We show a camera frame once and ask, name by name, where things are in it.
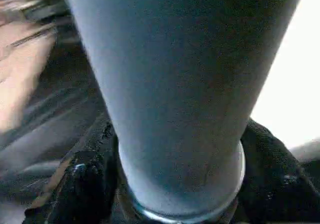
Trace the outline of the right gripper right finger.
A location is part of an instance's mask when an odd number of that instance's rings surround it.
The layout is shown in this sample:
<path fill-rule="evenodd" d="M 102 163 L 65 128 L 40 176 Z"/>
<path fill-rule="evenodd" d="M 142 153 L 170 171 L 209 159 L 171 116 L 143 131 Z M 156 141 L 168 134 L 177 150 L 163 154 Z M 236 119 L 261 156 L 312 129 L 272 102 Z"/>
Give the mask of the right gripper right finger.
<path fill-rule="evenodd" d="M 246 167 L 233 223 L 319 223 L 319 148 L 312 144 L 290 152 L 252 119 L 241 142 Z"/>

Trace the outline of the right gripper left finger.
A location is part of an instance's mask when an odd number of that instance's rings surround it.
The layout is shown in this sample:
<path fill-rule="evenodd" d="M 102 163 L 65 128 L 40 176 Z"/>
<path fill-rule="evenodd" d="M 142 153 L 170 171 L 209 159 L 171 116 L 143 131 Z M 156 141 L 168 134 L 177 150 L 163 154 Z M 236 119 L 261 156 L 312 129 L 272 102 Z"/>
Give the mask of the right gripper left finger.
<path fill-rule="evenodd" d="M 25 224 L 99 224 L 112 212 L 118 139 L 108 120 L 94 123 L 24 212 Z"/>

